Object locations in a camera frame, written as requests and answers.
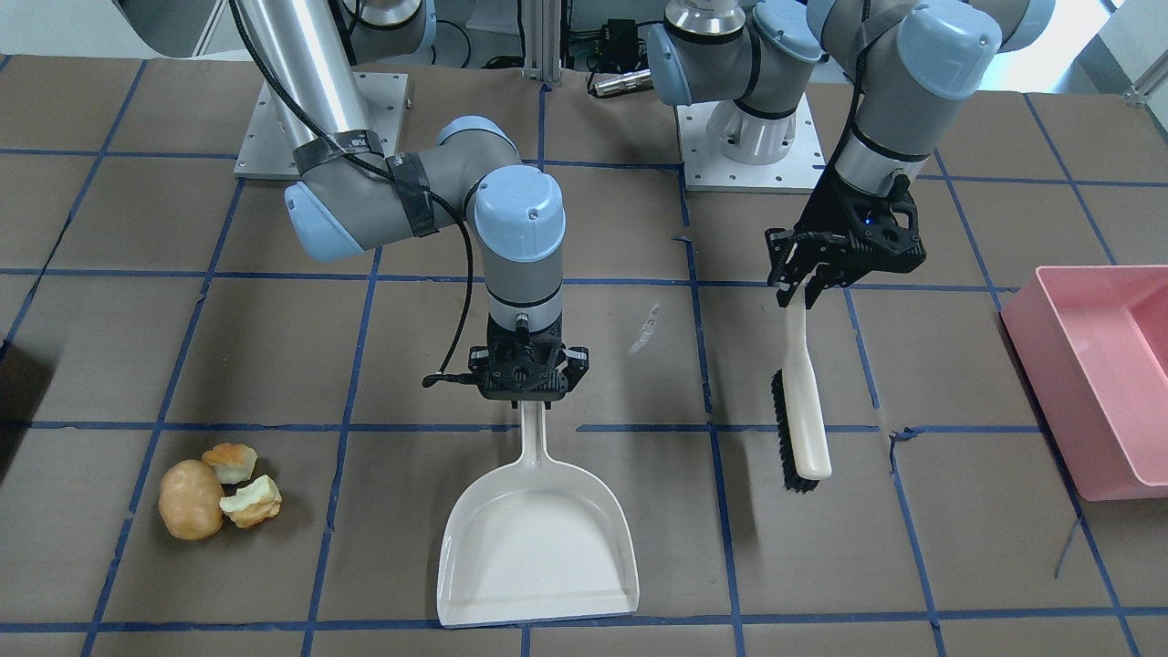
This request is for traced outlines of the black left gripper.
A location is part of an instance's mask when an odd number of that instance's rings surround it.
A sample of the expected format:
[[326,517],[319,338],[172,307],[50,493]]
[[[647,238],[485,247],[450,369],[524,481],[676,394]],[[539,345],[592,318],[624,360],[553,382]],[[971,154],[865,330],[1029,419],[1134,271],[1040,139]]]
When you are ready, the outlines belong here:
[[911,274],[926,258],[915,199],[904,173],[884,195],[855,191],[833,168],[823,171],[797,224],[765,233],[769,286],[790,307],[804,283],[804,307],[826,288],[849,288],[872,271]]

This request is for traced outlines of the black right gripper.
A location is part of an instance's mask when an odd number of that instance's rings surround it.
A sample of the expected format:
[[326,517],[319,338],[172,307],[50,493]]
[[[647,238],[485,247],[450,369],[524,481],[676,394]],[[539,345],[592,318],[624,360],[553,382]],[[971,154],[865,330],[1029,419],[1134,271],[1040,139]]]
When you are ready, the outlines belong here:
[[538,331],[527,314],[516,314],[513,328],[491,318],[487,345],[471,348],[472,382],[488,400],[537,401],[547,407],[563,400],[588,374],[589,350],[566,348],[559,333],[559,318]]

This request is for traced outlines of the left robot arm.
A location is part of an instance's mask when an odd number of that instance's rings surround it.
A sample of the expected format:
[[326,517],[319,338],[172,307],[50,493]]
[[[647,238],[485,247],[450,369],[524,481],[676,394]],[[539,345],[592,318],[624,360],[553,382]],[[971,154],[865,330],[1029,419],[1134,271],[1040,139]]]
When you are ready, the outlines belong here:
[[1051,1],[672,1],[646,35],[670,108],[717,101],[748,126],[786,126],[822,56],[850,113],[797,224],[766,233],[769,284],[788,307],[926,258],[911,184],[997,54],[1047,29]]

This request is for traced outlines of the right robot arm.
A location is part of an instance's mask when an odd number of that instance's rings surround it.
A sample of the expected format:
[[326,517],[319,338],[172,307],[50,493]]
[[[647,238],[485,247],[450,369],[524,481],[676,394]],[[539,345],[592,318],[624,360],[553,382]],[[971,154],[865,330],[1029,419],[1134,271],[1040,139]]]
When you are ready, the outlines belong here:
[[488,118],[456,118],[422,152],[391,152],[355,67],[434,41],[430,1],[231,1],[246,54],[272,94],[297,181],[285,192],[297,240],[332,262],[454,224],[477,240],[488,293],[485,345],[470,369],[422,379],[484,397],[550,406],[588,374],[562,340],[559,184],[521,161]]

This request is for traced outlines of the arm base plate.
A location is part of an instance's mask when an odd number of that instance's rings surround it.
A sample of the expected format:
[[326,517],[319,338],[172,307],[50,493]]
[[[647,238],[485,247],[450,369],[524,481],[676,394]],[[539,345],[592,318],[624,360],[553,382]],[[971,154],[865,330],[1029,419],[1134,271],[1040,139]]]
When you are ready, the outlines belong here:
[[[406,110],[410,78],[405,72],[354,72],[364,103],[367,129],[381,139],[384,154],[397,152]],[[249,180],[296,182],[299,172],[288,141],[280,101],[262,87],[239,146],[234,174]]]
[[797,112],[772,126],[717,124],[719,104],[675,108],[683,154],[684,188],[691,192],[808,194],[826,168],[807,97]]

